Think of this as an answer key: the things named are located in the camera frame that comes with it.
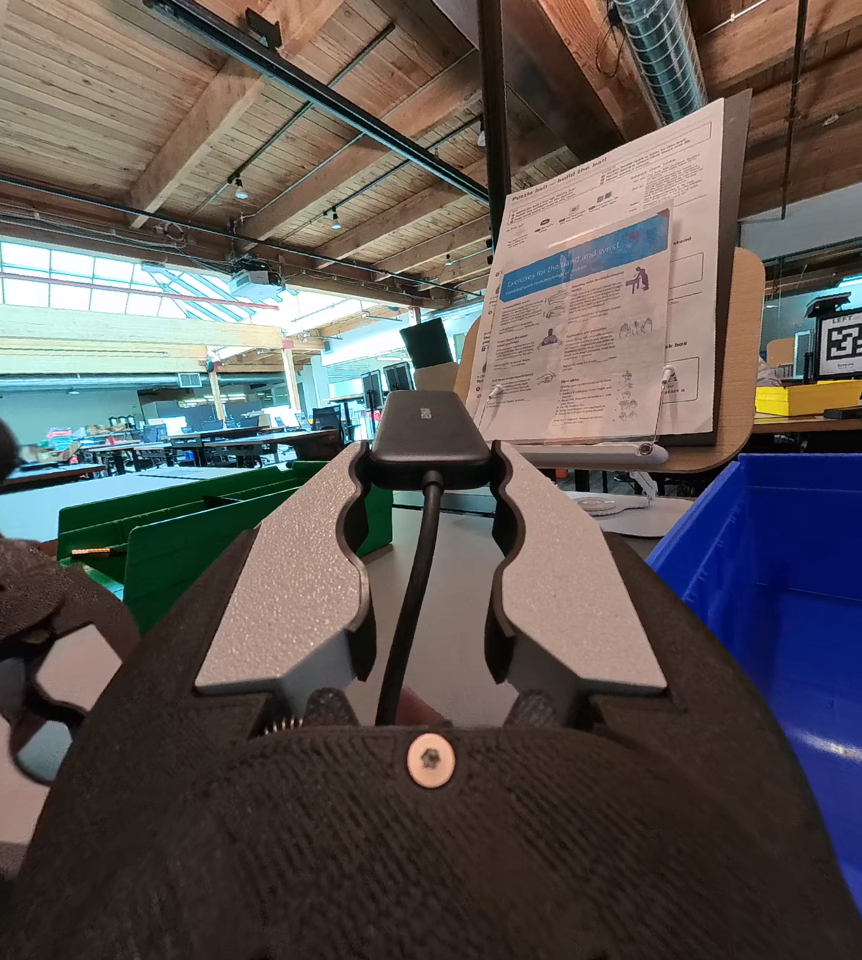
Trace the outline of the black monitor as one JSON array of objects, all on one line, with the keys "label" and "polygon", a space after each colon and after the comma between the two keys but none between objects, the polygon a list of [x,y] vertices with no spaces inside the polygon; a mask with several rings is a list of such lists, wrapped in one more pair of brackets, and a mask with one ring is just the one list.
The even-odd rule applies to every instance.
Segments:
[{"label": "black monitor", "polygon": [[408,325],[399,333],[415,371],[454,362],[449,334],[440,317]]}]

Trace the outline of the hand exercise sheet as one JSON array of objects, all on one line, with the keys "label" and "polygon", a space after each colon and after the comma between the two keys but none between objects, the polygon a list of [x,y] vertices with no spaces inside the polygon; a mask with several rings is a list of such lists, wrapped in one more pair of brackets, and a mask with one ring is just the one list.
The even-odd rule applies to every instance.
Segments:
[{"label": "hand exercise sheet", "polygon": [[497,265],[469,401],[487,441],[656,437],[674,200],[593,224],[566,202]]}]

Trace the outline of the white table with wooden edge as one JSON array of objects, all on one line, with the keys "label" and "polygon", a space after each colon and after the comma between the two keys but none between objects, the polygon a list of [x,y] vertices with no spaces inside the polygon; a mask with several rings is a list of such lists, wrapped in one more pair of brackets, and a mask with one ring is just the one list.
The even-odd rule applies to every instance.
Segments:
[{"label": "white table with wooden edge", "polygon": [[158,467],[124,476],[46,486],[0,495],[0,534],[40,543],[58,537],[59,514],[66,507],[82,506],[140,493],[169,490],[211,478],[238,478],[259,469],[216,466]]}]

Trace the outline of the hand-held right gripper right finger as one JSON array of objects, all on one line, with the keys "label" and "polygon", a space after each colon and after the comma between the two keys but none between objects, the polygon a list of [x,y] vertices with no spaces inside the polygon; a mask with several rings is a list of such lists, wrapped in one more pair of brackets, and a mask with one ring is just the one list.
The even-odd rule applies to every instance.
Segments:
[{"label": "hand-held right gripper right finger", "polygon": [[595,694],[660,697],[667,679],[605,534],[512,445],[491,448],[501,553],[485,618],[497,685],[545,695],[572,719]]}]

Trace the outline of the ceiling projector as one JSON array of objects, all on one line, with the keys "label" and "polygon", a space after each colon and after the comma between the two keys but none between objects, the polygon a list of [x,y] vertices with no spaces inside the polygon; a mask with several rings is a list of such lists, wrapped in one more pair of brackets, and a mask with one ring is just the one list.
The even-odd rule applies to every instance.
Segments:
[{"label": "ceiling projector", "polygon": [[287,292],[280,265],[251,256],[230,264],[227,279],[229,293],[250,302],[278,302]]}]

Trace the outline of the dark grey usb hub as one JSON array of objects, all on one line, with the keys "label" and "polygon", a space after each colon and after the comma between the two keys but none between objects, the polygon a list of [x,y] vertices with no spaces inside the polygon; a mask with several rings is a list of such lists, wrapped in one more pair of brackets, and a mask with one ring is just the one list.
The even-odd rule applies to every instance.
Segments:
[{"label": "dark grey usb hub", "polygon": [[386,491],[420,493],[423,505],[377,702],[377,726],[391,726],[397,720],[433,566],[444,495],[484,487],[492,473],[492,450],[457,393],[399,390],[389,396],[369,448],[367,478],[372,486]]}]

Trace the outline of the yellow plastic bin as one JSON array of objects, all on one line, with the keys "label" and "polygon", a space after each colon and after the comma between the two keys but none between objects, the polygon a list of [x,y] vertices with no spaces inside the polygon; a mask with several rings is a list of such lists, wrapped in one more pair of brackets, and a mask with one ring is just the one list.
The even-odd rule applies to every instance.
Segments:
[{"label": "yellow plastic bin", "polygon": [[813,384],[758,386],[757,414],[782,418],[821,416],[826,410],[856,407],[862,396],[862,379],[825,380]]}]

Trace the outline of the silver ventilation duct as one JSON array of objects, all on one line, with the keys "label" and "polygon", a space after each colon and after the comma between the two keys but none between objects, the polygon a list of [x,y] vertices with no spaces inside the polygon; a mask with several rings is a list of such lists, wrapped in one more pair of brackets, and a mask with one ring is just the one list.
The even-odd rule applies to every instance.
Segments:
[{"label": "silver ventilation duct", "polygon": [[614,1],[630,53],[663,126],[701,110],[709,95],[686,1]]}]

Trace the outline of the wooden document stand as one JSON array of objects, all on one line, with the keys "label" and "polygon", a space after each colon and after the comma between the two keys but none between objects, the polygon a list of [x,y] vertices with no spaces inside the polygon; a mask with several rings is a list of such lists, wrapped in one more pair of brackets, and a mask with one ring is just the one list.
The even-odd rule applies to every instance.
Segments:
[{"label": "wooden document stand", "polygon": [[561,442],[521,448],[546,476],[555,470],[575,473],[580,497],[590,490],[592,473],[640,472],[702,474],[724,466],[750,437],[757,376],[757,337],[761,333],[764,268],[756,254],[738,245],[737,220],[745,162],[752,91],[722,100],[722,195],[718,221],[718,267],[715,302],[714,426],[708,434],[677,435],[664,441],[669,452],[658,463],[657,450],[643,456],[643,441],[592,445]]}]

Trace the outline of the black and white tag marker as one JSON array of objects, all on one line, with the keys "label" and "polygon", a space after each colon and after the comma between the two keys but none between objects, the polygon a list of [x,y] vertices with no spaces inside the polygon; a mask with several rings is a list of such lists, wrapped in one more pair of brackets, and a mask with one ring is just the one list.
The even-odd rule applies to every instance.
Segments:
[{"label": "black and white tag marker", "polygon": [[816,381],[862,378],[862,308],[817,320],[813,364]]}]

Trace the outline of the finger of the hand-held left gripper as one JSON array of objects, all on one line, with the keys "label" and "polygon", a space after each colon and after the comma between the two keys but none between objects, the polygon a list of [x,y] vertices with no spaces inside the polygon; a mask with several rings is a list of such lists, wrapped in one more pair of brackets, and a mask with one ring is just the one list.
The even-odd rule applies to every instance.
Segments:
[{"label": "finger of the hand-held left gripper", "polygon": [[75,736],[75,724],[59,719],[20,717],[14,726],[14,764],[40,786],[52,786]]},{"label": "finger of the hand-held left gripper", "polygon": [[122,658],[93,624],[57,639],[32,684],[49,702],[90,713],[122,665]]}]

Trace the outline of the blue plastic bin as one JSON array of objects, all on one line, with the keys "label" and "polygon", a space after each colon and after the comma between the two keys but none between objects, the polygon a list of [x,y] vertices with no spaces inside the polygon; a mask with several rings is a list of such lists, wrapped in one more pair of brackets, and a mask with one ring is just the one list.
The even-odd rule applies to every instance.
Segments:
[{"label": "blue plastic bin", "polygon": [[765,698],[862,914],[862,454],[740,456],[648,564]]}]

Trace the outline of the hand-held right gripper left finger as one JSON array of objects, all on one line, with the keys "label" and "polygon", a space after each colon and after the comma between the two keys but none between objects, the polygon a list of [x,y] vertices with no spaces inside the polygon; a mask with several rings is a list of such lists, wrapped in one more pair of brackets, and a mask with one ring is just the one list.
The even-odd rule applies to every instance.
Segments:
[{"label": "hand-held right gripper left finger", "polygon": [[289,714],[365,681],[377,658],[368,571],[370,450],[348,445],[265,518],[195,680],[206,696],[266,693]]}]

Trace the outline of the black vertical pole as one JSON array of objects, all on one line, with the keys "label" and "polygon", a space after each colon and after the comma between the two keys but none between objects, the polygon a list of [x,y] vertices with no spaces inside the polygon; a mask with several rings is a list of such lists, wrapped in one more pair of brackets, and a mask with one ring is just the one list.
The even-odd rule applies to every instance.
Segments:
[{"label": "black vertical pole", "polygon": [[478,1],[478,50],[482,69],[486,188],[492,249],[497,250],[508,195],[511,193],[507,129],[506,76],[499,1]]}]

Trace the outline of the green plastic bin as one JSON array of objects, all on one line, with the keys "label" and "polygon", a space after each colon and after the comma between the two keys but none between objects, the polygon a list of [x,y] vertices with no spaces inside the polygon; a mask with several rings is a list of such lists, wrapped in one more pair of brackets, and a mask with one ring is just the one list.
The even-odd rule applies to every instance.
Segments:
[{"label": "green plastic bin", "polygon": [[[292,462],[64,509],[58,517],[57,558],[99,570],[123,587],[122,601],[145,635],[188,591],[206,596],[201,577],[234,544],[245,560],[260,524],[327,462]],[[370,486],[369,533],[358,556],[393,539],[393,494]],[[75,548],[115,546],[113,558],[72,558]]]}]

